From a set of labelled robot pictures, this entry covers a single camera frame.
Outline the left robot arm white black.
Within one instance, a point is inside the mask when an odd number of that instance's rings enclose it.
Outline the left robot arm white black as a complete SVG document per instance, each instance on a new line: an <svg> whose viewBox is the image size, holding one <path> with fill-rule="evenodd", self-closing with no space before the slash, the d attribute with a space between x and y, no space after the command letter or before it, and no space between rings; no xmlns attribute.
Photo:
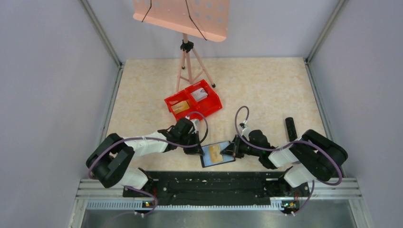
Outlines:
<svg viewBox="0 0 403 228"><path fill-rule="evenodd" d="M130 186L140 196L147 196L152 192L152 179L142 169L130 168L131 161L152 153L170 152L179 147L186 154L202 155L198 122L198 119L182 117L167 129L132 138L112 133L86 160L89 176L105 188Z"/></svg>

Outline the red plastic bin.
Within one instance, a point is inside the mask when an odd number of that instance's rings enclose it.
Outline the red plastic bin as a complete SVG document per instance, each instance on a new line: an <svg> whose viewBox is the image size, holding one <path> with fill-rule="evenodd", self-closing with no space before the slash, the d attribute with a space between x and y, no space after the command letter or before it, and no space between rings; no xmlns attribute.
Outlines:
<svg viewBox="0 0 403 228"><path fill-rule="evenodd" d="M184 90L165 98L164 102L176 120L188 116L190 112L199 111L197 102Z"/></svg>
<svg viewBox="0 0 403 228"><path fill-rule="evenodd" d="M203 79L199 82L196 82L193 85L190 85L184 89L185 92L188 92L191 96L191 92L203 88L208 93L208 97L197 102L199 111L203 116L208 117L211 114L221 110L223 108L221 100L218 94L213 90L213 88Z"/></svg>

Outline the white silver card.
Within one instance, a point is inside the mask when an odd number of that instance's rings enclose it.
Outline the white silver card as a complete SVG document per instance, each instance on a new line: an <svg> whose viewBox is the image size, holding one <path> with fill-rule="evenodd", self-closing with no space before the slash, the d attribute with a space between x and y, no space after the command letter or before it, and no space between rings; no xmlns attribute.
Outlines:
<svg viewBox="0 0 403 228"><path fill-rule="evenodd" d="M191 96L196 102L200 102L201 100L208 97L208 93L203 88L199 88L193 92L191 92Z"/></svg>

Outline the red plastic bin left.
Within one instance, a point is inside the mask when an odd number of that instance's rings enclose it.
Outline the red plastic bin left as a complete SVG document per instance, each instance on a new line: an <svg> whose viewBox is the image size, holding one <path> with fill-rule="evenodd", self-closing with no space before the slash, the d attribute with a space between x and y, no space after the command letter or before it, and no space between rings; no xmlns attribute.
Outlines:
<svg viewBox="0 0 403 228"><path fill-rule="evenodd" d="M199 111L197 102L184 90L165 98L164 102L176 120L188 116L190 112Z"/></svg>

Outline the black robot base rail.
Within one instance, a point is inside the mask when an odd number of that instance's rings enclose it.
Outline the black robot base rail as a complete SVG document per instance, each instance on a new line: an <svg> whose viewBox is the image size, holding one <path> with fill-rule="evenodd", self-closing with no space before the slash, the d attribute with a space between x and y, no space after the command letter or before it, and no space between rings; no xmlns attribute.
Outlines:
<svg viewBox="0 0 403 228"><path fill-rule="evenodd" d="M291 214L306 200L359 200L357 180L344 178L336 186L318 180L292 188L281 172L151 171L142 192L118 184L104 188L83 179L76 198L88 209L151 210L274 210Z"/></svg>

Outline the gold VIP card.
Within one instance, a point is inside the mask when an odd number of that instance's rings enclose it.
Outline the gold VIP card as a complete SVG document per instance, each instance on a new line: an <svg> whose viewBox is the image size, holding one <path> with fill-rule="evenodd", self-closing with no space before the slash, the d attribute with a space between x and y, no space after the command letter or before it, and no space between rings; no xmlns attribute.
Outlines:
<svg viewBox="0 0 403 228"><path fill-rule="evenodd" d="M190 108L190 106L189 106L188 102L185 100L185 101L180 101L180 102L172 105L171 108L172 108L172 111L174 114L178 114L178 113L188 110Z"/></svg>

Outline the pink music stand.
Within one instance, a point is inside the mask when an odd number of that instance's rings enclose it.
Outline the pink music stand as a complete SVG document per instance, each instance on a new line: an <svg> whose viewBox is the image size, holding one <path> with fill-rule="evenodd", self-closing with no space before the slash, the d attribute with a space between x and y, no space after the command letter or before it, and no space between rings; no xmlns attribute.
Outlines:
<svg viewBox="0 0 403 228"><path fill-rule="evenodd" d="M189 36L223 42L228 34L229 0L134 0L133 18L182 34L176 90L180 82L194 84L202 74L216 87Z"/></svg>

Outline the black leather card holder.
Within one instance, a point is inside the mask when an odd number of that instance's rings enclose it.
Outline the black leather card holder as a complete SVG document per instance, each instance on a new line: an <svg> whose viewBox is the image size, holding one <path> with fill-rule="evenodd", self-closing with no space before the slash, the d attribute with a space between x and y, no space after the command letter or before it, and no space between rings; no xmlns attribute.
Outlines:
<svg viewBox="0 0 403 228"><path fill-rule="evenodd" d="M229 155L221 154L221 151L229 146L230 141L222 141L202 146L204 155L200 156L201 166L203 168L235 162L235 158Z"/></svg>

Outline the red plastic bin right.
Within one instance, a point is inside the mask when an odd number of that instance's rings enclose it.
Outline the red plastic bin right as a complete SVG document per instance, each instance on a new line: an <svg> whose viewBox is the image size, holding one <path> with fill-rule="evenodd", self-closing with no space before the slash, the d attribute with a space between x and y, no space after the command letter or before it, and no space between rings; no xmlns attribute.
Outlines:
<svg viewBox="0 0 403 228"><path fill-rule="evenodd" d="M213 90L213 88L203 79L199 82L196 82L193 85L190 85L184 89L185 92L188 92L191 96L191 92L203 88L208 93L208 97L197 102L199 111L203 116L208 117L211 114L221 110L223 108L221 100L218 94Z"/></svg>

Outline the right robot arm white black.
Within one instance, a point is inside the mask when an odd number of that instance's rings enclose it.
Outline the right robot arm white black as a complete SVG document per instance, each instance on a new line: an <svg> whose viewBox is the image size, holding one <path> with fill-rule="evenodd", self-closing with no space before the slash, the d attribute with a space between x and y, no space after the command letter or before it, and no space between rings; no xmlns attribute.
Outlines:
<svg viewBox="0 0 403 228"><path fill-rule="evenodd" d="M303 183L329 181L341 173L340 167L348 159L344 148L312 129L282 149L272 146L261 130L253 130L248 137L236 135L221 154L235 158L256 156L270 170L288 166L278 183L285 196L291 196Z"/></svg>

